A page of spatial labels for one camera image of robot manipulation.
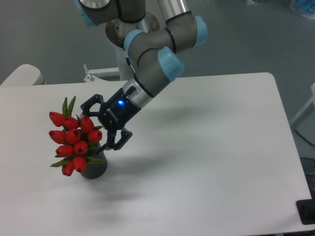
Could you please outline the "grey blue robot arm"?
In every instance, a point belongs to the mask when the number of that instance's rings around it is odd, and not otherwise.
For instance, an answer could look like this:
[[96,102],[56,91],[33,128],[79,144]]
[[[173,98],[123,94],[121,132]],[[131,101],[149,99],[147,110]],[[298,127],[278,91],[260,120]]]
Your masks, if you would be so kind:
[[82,104],[84,115],[97,117],[107,130],[106,143],[98,151],[119,150],[132,136],[125,124],[184,70],[177,53],[207,40],[203,18],[194,16],[185,0],[161,0],[163,29],[152,29],[143,0],[78,0],[88,26],[115,25],[107,32],[122,48],[129,79],[108,101],[94,95]]

